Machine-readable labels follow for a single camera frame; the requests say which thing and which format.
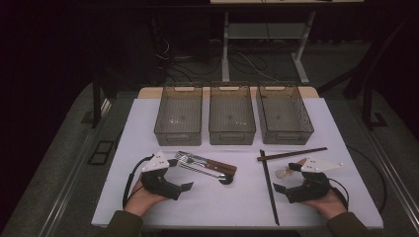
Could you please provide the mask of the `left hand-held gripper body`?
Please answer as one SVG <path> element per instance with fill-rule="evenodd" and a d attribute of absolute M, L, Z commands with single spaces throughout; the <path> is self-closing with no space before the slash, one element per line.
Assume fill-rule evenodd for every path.
<path fill-rule="evenodd" d="M 165 179 L 165 174 L 170 168 L 170 163 L 162 151 L 155 153 L 147 164 L 141 169 L 141 182 L 149 192 L 177 200 L 182 192 L 180 186 L 176 186 Z"/>

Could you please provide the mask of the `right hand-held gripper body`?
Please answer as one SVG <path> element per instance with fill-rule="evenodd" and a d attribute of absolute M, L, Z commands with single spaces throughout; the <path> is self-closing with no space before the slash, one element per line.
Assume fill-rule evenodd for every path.
<path fill-rule="evenodd" d="M 303 202 L 323 198 L 329 190 L 333 190 L 340 199 L 344 199 L 342 193 L 330 185 L 330 179 L 324 174 L 325 171 L 342 167 L 342 163 L 317 158 L 306 158 L 306 162 L 300 171 L 303 176 L 302 184 L 298 187 L 287 189 L 286 197 L 290 203 Z"/>

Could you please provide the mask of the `black chopstick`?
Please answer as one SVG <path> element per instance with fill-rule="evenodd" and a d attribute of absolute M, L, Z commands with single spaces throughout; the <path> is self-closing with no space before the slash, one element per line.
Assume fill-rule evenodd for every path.
<path fill-rule="evenodd" d="M 267 164 L 266 160 L 262 160 L 261 162 L 262 162 L 262 166 L 263 166 L 263 171 L 264 171 L 264 176 L 265 176 L 265 180 L 266 180 L 266 185 L 267 185 L 268 195 L 269 195 L 269 199 L 270 199 L 271 209 L 272 209 L 273 216 L 274 216 L 274 221 L 275 221 L 277 226 L 280 226 L 280 221 L 279 221 L 276 202 L 275 202 L 275 198 L 274 198 L 274 194 L 273 194 L 272 182 L 271 182 L 271 177 L 270 177 L 268 164 Z"/>

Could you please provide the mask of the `small clear spoon wooden handle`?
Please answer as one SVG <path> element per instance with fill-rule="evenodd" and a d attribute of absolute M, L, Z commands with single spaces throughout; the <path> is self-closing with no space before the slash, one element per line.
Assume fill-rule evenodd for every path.
<path fill-rule="evenodd" d="M 300 164 L 301 166 L 303 166 L 303 164 L 306 162 L 306 158 L 304 158 L 304 159 L 301 159 L 301 160 L 299 160 L 298 162 L 296 162 L 296 163 L 298 163 L 298 164 Z M 292 170 L 290 170 L 289 169 L 289 165 L 285 168 L 285 169 L 281 169 L 281 170 L 278 170 L 277 172 L 276 172 L 276 176 L 279 178 L 279 179 L 283 179 L 284 177 L 286 177 L 287 175 L 291 175 L 292 173 L 293 173 L 294 171 L 292 171 Z"/>

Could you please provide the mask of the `long steel spoon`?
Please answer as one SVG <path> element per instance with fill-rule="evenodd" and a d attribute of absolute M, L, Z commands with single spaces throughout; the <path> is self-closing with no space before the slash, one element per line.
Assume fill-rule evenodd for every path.
<path fill-rule="evenodd" d="M 179 167 L 181 167 L 183 169 L 193 171 L 193 172 L 196 172 L 196 173 L 199 173 L 199 174 L 203 174 L 203 175 L 207 175 L 207 176 L 216 178 L 223 185 L 230 185 L 233 182 L 233 178 L 231 176 L 214 175 L 214 174 L 211 174 L 211 173 L 208 173 L 208 172 L 205 172 L 205 171 L 202 171 L 202 170 L 199 170 L 199 169 L 196 169 L 196 168 L 184 165 L 184 164 L 179 164 Z"/>

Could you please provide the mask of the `smoky clear plastic bin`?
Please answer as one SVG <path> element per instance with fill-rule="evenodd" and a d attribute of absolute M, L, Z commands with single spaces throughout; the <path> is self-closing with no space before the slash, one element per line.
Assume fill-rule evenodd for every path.
<path fill-rule="evenodd" d="M 209 92 L 209 143 L 252 145 L 256 133 L 247 82 L 212 82 Z"/>
<path fill-rule="evenodd" d="M 202 83 L 166 83 L 154 126 L 154 134 L 159 145 L 201 145 L 202 105 Z"/>
<path fill-rule="evenodd" d="M 305 145 L 314 133 L 295 82 L 260 82 L 256 100 L 265 144 Z"/>

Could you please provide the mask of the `person's left hand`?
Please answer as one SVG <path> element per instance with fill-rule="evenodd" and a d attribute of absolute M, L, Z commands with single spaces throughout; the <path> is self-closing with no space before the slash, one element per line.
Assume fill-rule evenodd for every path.
<path fill-rule="evenodd" d="M 167 197 L 153 194 L 148 190 L 145 190 L 142 186 L 141 180 L 138 180 L 132 188 L 132 192 L 126 202 L 124 211 L 142 217 L 155 204 L 164 200 L 167 200 Z"/>

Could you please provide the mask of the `person's right hand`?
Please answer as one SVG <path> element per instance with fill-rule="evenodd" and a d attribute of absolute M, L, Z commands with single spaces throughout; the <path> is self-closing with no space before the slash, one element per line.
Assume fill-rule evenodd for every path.
<path fill-rule="evenodd" d="M 313 207 L 326 220 L 330 220 L 342 213 L 347 212 L 347 208 L 333 190 L 329 190 L 325 197 L 306 200 L 303 201 L 302 204 Z"/>

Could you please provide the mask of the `white table mat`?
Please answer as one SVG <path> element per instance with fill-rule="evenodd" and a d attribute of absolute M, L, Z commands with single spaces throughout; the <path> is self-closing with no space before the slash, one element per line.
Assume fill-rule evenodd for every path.
<path fill-rule="evenodd" d="M 317 211 L 273 192 L 280 226 L 274 221 L 264 176 L 262 160 L 266 160 L 271 182 L 276 172 L 290 162 L 305 157 L 342 163 L 343 167 L 327 171 L 341 191 L 348 193 L 349 209 L 370 228 L 381 228 L 383 221 L 362 180 L 327 104 L 320 98 L 308 98 L 305 106 L 314 133 L 303 146 L 267 145 L 256 137 L 252 145 L 210 145 L 204 137 L 199 146 L 188 152 L 231 164 L 237 171 L 230 185 L 216 178 L 173 167 L 165 175 L 167 181 L 181 185 L 194 182 L 192 188 L 177 200 L 166 200 L 154 206 L 144 217 L 147 228 L 227 228 L 227 229 L 301 229 L 321 227 L 323 218 Z M 126 127 L 102 190 L 92 222 L 107 225 L 115 210 L 121 208 L 127 177 L 145 157 L 160 151 L 153 132 L 157 99 L 133 102 Z"/>

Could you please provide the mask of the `black metal stand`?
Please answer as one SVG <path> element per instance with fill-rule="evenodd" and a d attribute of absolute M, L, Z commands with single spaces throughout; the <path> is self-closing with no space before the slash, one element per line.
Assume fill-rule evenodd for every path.
<path fill-rule="evenodd" d="M 371 83 L 365 85 L 363 97 L 363 122 L 369 130 L 375 127 L 387 127 L 381 113 L 373 112 L 373 91 L 374 86 Z"/>
<path fill-rule="evenodd" d="M 93 123 L 95 128 L 102 117 L 102 105 L 106 98 L 111 98 L 114 93 L 113 79 L 109 69 L 101 70 L 93 76 Z"/>

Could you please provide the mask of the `white metal desk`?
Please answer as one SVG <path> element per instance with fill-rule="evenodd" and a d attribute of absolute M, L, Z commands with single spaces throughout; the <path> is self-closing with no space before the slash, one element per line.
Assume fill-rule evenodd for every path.
<path fill-rule="evenodd" d="M 321 5 L 342 6 L 364 3 L 365 0 L 209 0 L 212 6 L 221 8 L 249 7 L 263 11 L 273 10 L 275 6 L 291 7 L 320 7 Z M 230 19 L 231 10 L 224 11 L 221 76 L 223 82 L 230 80 L 228 43 L 230 40 L 298 40 L 298 48 L 291 53 L 293 66 L 299 81 L 308 84 L 309 80 L 301 62 L 301 58 L 308 42 L 317 10 L 309 10 L 304 21 L 291 23 L 273 23 L 265 20 L 263 23 L 233 23 Z"/>

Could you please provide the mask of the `black rectangular floor frame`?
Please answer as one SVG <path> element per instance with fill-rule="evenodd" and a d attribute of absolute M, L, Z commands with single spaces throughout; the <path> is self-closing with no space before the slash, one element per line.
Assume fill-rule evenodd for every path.
<path fill-rule="evenodd" d="M 89 165 L 105 165 L 110 157 L 111 151 L 113 149 L 114 141 L 113 140 L 100 140 L 87 163 Z"/>

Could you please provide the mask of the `aluminium floor rail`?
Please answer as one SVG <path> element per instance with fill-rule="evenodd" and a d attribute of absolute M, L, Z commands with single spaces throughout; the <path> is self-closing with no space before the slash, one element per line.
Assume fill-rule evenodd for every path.
<path fill-rule="evenodd" d="M 391 187 L 395 191 L 404 211 L 406 212 L 410 222 L 419 232 L 419 204 L 414 200 L 413 195 L 408 191 L 402 182 L 395 166 L 390 161 L 390 156 L 385 152 L 384 147 L 379 143 L 376 134 L 371 130 L 366 130 L 365 134 L 370 141 L 376 155 L 377 160 Z"/>
<path fill-rule="evenodd" d="M 48 217 L 42 226 L 39 237 L 53 237 L 61 217 L 64 214 L 67 205 L 69 204 L 74 190 L 76 189 L 82 170 L 87 164 L 87 160 L 90 157 L 92 147 L 95 143 L 95 140 L 97 139 L 101 127 L 103 126 L 104 119 L 108 115 L 111 107 L 112 103 L 108 99 L 105 99 L 102 103 L 99 104 L 99 121 L 93 128 L 88 129 L 88 133 L 83 140 L 81 149 L 78 152 L 77 158 L 75 159 L 75 163 L 72 166 L 64 184 L 62 185 L 57 198 L 53 202 L 51 211 L 49 212 Z"/>

